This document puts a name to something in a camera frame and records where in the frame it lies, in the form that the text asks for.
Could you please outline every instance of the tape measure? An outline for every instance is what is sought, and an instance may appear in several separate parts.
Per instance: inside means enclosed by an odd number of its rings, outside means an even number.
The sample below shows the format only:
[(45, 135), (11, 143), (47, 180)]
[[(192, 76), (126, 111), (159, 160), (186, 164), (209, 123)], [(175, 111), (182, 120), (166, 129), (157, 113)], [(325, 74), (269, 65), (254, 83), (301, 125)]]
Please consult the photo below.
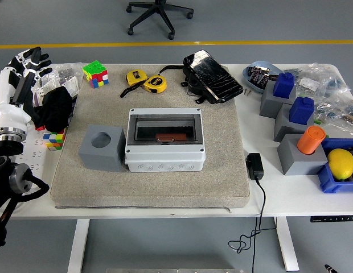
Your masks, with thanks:
[(147, 75), (144, 71), (142, 70), (132, 70), (126, 75), (126, 81), (129, 84), (129, 86), (133, 86), (140, 81), (146, 81), (147, 80)]
[(166, 89), (166, 79), (160, 75), (152, 76), (142, 87), (154, 94), (161, 93)]
[(166, 79), (163, 76), (155, 75), (148, 78), (144, 71), (137, 69), (127, 73), (126, 80), (130, 87), (126, 88), (121, 93), (121, 98), (123, 98), (127, 93), (139, 88), (140, 86), (143, 87), (146, 91), (154, 94), (164, 92), (167, 87)]

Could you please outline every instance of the smartphone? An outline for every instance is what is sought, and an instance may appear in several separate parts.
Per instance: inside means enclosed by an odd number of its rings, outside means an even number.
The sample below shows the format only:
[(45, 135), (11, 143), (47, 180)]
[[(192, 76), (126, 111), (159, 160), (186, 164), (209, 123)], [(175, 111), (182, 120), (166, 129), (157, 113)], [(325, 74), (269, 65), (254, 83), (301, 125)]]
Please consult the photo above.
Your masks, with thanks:
[(214, 103), (226, 102), (243, 92), (235, 78), (205, 50), (185, 57), (183, 65), (204, 85), (206, 96), (212, 96)]

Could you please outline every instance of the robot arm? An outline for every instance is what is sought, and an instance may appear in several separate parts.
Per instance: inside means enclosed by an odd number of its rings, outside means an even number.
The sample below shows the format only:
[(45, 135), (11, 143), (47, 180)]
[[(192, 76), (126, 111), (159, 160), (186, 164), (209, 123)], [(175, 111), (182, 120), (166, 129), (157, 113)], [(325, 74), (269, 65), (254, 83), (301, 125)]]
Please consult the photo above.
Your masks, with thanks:
[(27, 124), (31, 117), (23, 110), (31, 88), (51, 68), (41, 55), (41, 48), (28, 49), (16, 55), (0, 74), (0, 140), (22, 142), (26, 139)]
[[(0, 217), (0, 247), (5, 244), (6, 224), (18, 202), (26, 202), (44, 195), (49, 186), (32, 175), (26, 164), (11, 162), (10, 156), (23, 152), (22, 141), (27, 135), (27, 124), (31, 117), (23, 110), (31, 104), (32, 91), (37, 80), (50, 73), (45, 61), (48, 54), (41, 55), (41, 48), (26, 50), (15, 56), (0, 74), (0, 207), (9, 203)], [(31, 189), (32, 183), (39, 190), (22, 196)]]

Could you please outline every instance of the blue cube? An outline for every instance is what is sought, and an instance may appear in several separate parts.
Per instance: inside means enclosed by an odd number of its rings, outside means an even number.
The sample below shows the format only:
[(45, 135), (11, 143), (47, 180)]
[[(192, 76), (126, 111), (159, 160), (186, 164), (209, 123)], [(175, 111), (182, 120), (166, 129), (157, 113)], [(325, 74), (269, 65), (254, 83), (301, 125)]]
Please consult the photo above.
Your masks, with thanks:
[(292, 108), (289, 110), (289, 121), (307, 125), (307, 121), (314, 112), (314, 103), (311, 98), (295, 99)]
[(294, 87), (294, 76), (291, 73), (280, 73), (274, 85), (273, 95), (279, 98), (289, 98)]

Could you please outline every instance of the gray cube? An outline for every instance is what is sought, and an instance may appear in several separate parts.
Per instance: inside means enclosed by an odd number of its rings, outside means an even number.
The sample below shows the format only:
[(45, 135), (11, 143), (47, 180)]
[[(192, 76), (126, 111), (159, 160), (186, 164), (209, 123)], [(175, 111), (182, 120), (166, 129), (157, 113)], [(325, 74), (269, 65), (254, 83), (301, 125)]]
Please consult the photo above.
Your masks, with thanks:
[(292, 108), (289, 104), (283, 104), (275, 119), (274, 141), (280, 142), (286, 134), (303, 134), (309, 126), (314, 123), (313, 115), (307, 121), (307, 125), (289, 121), (289, 111)]
[(125, 146), (122, 127), (88, 125), (78, 154), (87, 169), (121, 172)]
[(292, 105), (295, 101), (296, 88), (293, 87), (289, 98), (280, 98), (273, 95), (275, 81), (268, 81), (261, 96), (259, 115), (268, 118), (276, 118), (283, 104)]
[(287, 134), (278, 146), (278, 155), (284, 175), (316, 175), (327, 163), (326, 154), (319, 145), (311, 155), (305, 155), (297, 148), (303, 134)]

